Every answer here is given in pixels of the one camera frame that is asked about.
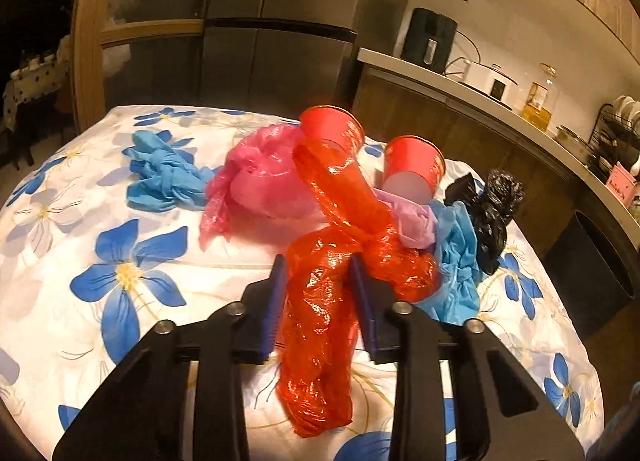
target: metal screw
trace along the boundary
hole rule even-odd
[[[170,320],[161,320],[154,327],[154,331],[159,335],[167,335],[171,333],[174,329],[175,329],[175,324]]]
[[[414,310],[414,307],[411,304],[402,300],[394,302],[392,308],[399,315],[408,315]]]
[[[232,302],[226,307],[226,312],[231,316],[240,316],[244,313],[244,304],[242,302]]]
[[[477,318],[470,318],[466,321],[465,326],[471,333],[481,333],[484,331],[484,322]]]

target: floral bedsheet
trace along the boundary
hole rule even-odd
[[[138,128],[156,131],[215,168],[275,116],[196,107],[123,106],[26,178],[0,212],[0,396],[34,445],[50,459],[57,441],[127,350],[160,319],[206,319],[266,278],[273,257],[306,232],[298,221],[248,221],[239,235],[198,246],[200,212],[148,213],[127,207],[135,176],[122,149]],[[371,183],[384,144],[367,138],[358,160]],[[472,172],[447,160],[438,189]],[[602,433],[598,375],[540,260],[515,223],[501,268],[479,286],[481,318],[545,391],[587,449]],[[455,429],[447,364],[447,456]],[[358,348],[351,366],[353,422],[312,439],[295,436],[274,395],[273,354],[243,385],[252,459],[386,459],[396,369],[374,365]]]

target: wooden door frame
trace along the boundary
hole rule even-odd
[[[70,81],[74,120],[83,133],[106,114],[102,82],[102,48],[135,40],[201,37],[201,19],[128,22],[105,28],[109,0],[75,0],[71,23]]]

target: red paper cup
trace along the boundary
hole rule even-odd
[[[364,144],[364,130],[353,115],[334,106],[316,106],[300,115],[300,128],[308,138],[325,140],[355,157]]]
[[[440,149],[418,136],[398,136],[385,149],[382,190],[425,205],[444,177]]]

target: trash can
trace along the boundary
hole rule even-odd
[[[634,298],[634,286],[613,245],[576,212],[542,261],[582,340]]]

